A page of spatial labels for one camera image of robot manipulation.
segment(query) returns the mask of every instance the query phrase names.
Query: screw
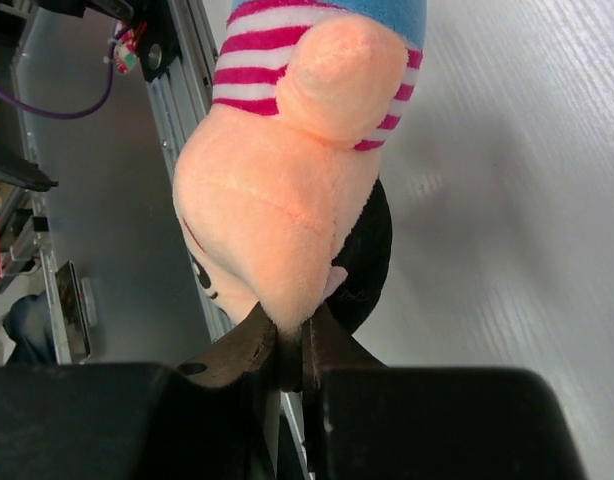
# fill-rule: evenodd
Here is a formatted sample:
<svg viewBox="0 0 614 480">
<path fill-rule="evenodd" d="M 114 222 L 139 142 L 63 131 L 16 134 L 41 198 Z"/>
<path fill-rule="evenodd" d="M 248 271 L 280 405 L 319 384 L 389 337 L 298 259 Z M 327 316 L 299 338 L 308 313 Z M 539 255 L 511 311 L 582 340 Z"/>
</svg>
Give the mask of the screw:
<svg viewBox="0 0 614 480">
<path fill-rule="evenodd" d="M 147 65 L 152 70 L 158 70 L 160 64 L 163 62 L 163 49 L 160 48 L 160 45 L 154 43 L 149 49 L 149 54 L 147 55 Z"/>
</svg>

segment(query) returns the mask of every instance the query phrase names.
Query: stuffed doll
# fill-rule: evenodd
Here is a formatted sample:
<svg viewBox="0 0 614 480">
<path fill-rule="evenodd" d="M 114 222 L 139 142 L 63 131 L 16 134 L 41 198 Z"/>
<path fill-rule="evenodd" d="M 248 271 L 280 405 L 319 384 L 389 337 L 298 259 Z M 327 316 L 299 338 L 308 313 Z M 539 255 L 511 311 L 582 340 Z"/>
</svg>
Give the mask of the stuffed doll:
<svg viewBox="0 0 614 480">
<path fill-rule="evenodd" d="M 422 60 L 426 0 L 235 0 L 213 106 L 174 204 L 207 295 L 279 337 L 327 302 L 354 331 L 380 297 L 391 220 L 382 146 Z"/>
</svg>

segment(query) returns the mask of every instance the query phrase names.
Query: peach plush fabric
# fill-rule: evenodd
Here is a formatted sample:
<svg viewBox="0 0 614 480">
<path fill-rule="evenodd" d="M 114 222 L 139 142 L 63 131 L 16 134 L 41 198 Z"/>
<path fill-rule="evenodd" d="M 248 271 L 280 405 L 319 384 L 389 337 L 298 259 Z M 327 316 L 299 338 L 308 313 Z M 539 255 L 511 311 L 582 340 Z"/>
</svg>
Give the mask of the peach plush fabric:
<svg viewBox="0 0 614 480">
<path fill-rule="evenodd" d="M 367 17 L 309 29 L 275 87 L 278 114 L 215 104 L 185 146 L 174 203 L 206 291 L 235 322 L 260 302 L 293 336 L 345 280 L 331 262 L 378 177 L 354 147 L 386 117 L 406 41 Z"/>
</svg>

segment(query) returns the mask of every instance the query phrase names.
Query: pink and white stripes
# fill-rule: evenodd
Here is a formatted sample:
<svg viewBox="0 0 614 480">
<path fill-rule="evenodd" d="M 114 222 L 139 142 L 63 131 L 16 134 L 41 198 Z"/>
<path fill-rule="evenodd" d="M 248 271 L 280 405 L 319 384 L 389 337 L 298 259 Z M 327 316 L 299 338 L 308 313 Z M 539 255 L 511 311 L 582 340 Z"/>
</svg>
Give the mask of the pink and white stripes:
<svg viewBox="0 0 614 480">
<path fill-rule="evenodd" d="M 278 114 L 276 83 L 303 34 L 316 23 L 345 13 L 317 0 L 256 0 L 241 5 L 227 23 L 214 77 L 213 101 L 263 116 Z M 412 47 L 402 85 L 377 129 L 356 146 L 381 147 L 396 128 L 411 98 L 422 61 Z"/>
</svg>

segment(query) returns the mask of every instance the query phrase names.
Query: black plush part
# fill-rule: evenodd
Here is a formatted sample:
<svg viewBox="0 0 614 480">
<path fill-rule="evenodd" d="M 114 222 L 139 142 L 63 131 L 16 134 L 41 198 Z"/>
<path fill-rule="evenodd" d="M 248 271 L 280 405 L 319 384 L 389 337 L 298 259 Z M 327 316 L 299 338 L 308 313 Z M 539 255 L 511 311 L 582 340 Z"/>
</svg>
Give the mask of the black plush part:
<svg viewBox="0 0 614 480">
<path fill-rule="evenodd" d="M 391 213 L 378 180 L 343 249 L 332 262 L 347 270 L 348 276 L 326 303 L 349 333 L 354 333 L 378 304 L 389 271 L 391 244 Z"/>
</svg>

